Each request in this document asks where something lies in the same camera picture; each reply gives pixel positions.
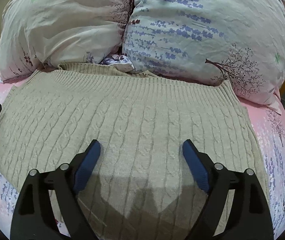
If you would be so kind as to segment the left pink floral pillow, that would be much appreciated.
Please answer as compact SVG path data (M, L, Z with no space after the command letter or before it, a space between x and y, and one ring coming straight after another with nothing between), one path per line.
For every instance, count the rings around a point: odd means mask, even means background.
M10 0L2 15L0 79L63 62L100 63L121 47L132 0Z

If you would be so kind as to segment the right blue floral pillow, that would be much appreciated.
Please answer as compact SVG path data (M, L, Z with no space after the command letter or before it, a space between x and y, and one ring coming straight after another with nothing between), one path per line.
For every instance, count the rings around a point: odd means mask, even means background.
M125 72L216 86L281 113L285 78L284 0L134 0L119 55Z

